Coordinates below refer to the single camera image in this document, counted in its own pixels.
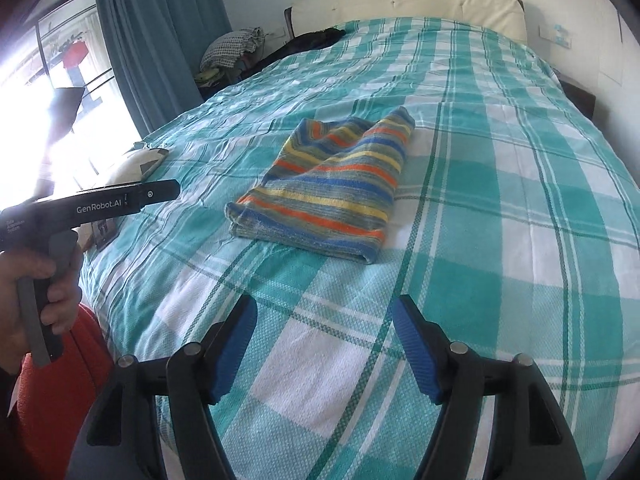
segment teal and white plaid blanket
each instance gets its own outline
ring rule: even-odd
[[[258,324],[213,419],[239,478],[411,479],[439,408],[418,392],[388,313],[410,294],[451,340],[538,362],[588,478],[640,430],[640,192],[528,48],[423,18],[350,22],[147,140],[178,200],[89,253],[84,290],[114,354],[169,355],[242,292]],[[303,118],[416,130],[372,266],[234,238],[224,206],[257,185]],[[482,475],[485,402],[469,478]],[[172,440],[165,401],[161,428]]]

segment nightstand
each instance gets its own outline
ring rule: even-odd
[[[593,111],[596,106],[596,96],[580,85],[575,79],[571,79],[569,76],[565,76],[557,70],[554,70],[554,72],[556,72],[560,80],[564,95],[567,96],[569,101],[571,101],[587,119],[592,120]]]

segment folded towel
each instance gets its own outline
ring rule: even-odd
[[[231,234],[372,264],[414,128],[403,107],[377,123],[304,119],[260,185],[226,204]]]

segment cream headboard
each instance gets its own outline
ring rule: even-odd
[[[351,20],[403,16],[429,16],[480,25],[527,43],[520,0],[298,0],[291,6],[287,25],[290,34],[299,36]]]

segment blue gripper pad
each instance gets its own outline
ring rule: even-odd
[[[443,393],[438,385],[436,359],[431,354],[427,342],[420,336],[420,331],[415,324],[419,322],[415,319],[416,313],[422,322],[424,322],[424,318],[413,301],[411,304],[405,304],[403,300],[397,298],[392,300],[389,308],[406,360],[409,361],[415,382],[418,383],[418,389],[422,394],[429,396],[431,402],[440,404]],[[412,312],[413,316],[409,314],[409,309],[414,311]]]
[[[251,336],[254,334],[257,320],[258,307],[254,298],[247,296],[244,312],[233,328],[216,362],[215,383],[210,391],[211,397],[215,402],[220,402],[222,396],[231,391],[231,385],[236,379],[244,352],[249,346]]]

